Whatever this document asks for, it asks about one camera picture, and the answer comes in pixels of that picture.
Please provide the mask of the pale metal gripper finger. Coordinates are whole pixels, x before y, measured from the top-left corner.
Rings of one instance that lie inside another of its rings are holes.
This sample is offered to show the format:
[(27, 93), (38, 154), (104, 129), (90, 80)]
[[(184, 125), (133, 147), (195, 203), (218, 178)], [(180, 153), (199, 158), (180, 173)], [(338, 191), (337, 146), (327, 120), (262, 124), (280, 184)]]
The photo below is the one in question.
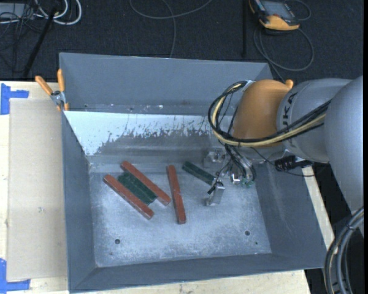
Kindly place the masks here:
[(206, 206), (210, 206), (213, 204), (213, 198), (214, 198), (214, 193), (215, 193), (215, 188), (216, 188), (216, 185), (214, 184), (208, 191), (207, 191), (207, 194), (208, 194), (208, 197), (205, 199), (205, 205)]
[(225, 186), (221, 181), (217, 181), (213, 191), (212, 204), (219, 205), (223, 197)]

